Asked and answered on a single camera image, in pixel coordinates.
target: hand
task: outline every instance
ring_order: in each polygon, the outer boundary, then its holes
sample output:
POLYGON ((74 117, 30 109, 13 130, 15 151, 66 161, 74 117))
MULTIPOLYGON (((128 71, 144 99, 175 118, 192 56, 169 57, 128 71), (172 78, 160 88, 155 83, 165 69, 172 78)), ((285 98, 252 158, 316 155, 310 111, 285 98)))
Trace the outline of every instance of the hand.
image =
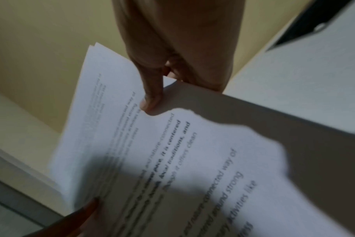
POLYGON ((93 199, 82 209, 64 217, 49 227, 25 237, 76 237, 81 234, 80 227, 96 211, 98 205, 99 200, 93 199))
POLYGON ((222 92, 232 73, 244 0, 113 0, 118 28, 145 89, 142 110, 163 95, 163 75, 222 92))

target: white paper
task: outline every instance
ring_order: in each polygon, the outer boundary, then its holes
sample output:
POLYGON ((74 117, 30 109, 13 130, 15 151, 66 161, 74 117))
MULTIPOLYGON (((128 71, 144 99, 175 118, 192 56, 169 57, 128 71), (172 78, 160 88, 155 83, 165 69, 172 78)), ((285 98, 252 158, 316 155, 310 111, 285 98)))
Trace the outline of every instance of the white paper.
POLYGON ((285 149, 300 131, 341 134, 180 82, 165 90, 145 114, 133 64, 89 48, 52 163, 73 209, 101 198, 89 235, 351 235, 291 181, 285 149))

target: paper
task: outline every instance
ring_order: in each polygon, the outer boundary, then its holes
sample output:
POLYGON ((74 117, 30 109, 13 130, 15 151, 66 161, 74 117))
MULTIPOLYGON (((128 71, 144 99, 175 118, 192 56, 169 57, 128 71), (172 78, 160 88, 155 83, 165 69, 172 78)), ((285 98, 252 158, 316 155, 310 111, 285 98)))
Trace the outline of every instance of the paper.
POLYGON ((349 147, 355 159, 355 138, 180 82, 152 115, 143 96, 130 61, 89 48, 51 170, 73 209, 101 198, 90 236, 351 235, 308 200, 289 159, 335 160, 349 147))

